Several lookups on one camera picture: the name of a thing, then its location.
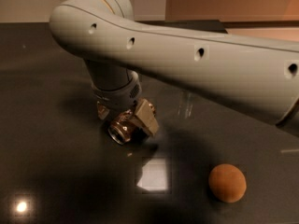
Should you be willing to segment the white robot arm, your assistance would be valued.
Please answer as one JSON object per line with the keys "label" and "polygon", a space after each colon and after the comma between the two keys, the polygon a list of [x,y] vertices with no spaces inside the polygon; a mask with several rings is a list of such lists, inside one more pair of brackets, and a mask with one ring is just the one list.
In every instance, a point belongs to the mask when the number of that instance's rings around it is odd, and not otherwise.
{"label": "white robot arm", "polygon": [[299,133],[299,44],[136,22],[130,0],[67,0],[54,40],[86,63],[100,104],[129,108],[144,74]]}

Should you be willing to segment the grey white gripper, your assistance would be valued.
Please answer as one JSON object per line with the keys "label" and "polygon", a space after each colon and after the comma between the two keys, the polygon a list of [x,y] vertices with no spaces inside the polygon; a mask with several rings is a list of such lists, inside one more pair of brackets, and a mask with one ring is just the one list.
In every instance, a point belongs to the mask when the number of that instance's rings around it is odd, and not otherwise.
{"label": "grey white gripper", "polygon": [[[138,75],[133,75],[129,83],[123,87],[104,90],[92,84],[92,89],[99,101],[96,106],[100,120],[104,120],[108,116],[109,109],[129,109],[142,94]],[[154,136],[159,130],[156,109],[152,103],[144,98],[138,100],[131,122],[148,136]]]}

